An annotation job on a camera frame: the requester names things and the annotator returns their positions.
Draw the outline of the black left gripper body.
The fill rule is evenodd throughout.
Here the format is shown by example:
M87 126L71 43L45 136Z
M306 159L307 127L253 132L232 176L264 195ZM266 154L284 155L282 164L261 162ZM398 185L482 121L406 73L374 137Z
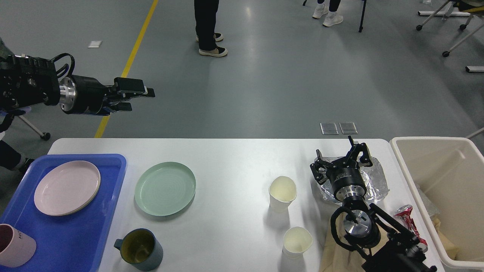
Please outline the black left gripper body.
M104 109L109 105L105 97L113 88L114 85L103 85L93 77L66 76L59 82L59 106L66 114L110 115Z

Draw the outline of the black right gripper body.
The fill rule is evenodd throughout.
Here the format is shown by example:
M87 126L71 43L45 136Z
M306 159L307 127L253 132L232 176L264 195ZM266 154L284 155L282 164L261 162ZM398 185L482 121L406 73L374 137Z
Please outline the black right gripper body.
M365 181L359 169L351 167L331 168L327 170L326 176L330 181L332 194L338 201L344 201L350 196L364 197L367 193Z

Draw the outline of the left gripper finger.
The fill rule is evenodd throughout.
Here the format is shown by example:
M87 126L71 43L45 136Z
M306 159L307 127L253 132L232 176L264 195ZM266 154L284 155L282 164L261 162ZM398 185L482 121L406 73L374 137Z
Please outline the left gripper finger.
M131 103L103 103L102 114L112 114L118 111L132 111Z
M154 89L146 87L141 79L114 78L114 84L109 87L109 99L132 99L137 97L154 98Z

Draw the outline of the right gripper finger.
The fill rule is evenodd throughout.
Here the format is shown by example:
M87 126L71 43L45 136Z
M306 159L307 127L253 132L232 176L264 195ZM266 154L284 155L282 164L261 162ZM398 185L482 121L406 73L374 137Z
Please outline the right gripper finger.
M325 182L329 179L327 176L327 171L333 168L334 164L332 162L323 160L320 150L316 150L316 159L310 165L310 169L315 181L320 185L325 184Z
M361 167L372 167L370 152L366 143L356 143L352 136L348 136L351 145L346 156L343 157L343 167L360 169Z

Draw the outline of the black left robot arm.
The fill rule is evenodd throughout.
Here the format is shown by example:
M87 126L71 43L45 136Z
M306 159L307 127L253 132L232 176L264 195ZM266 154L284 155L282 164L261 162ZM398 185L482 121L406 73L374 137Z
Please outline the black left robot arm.
M131 111L130 100L155 97L141 79L116 77L112 85L97 79L74 75L75 59L62 53L52 59L7 55L1 58L1 131L6 131L26 107L59 105L68 115L109 116Z

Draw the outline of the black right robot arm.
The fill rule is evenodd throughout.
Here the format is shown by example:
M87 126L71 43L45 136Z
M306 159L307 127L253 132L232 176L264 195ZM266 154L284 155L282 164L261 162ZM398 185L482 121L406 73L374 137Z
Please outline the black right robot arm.
M350 150L343 157L327 161L321 151L310 165L315 181L330 184L332 196L341 203L329 220L335 243L364 260L366 272L436 272L425 265L425 250L418 236L377 205L365 201L368 188L361 167L372 167L365 143L349 136Z

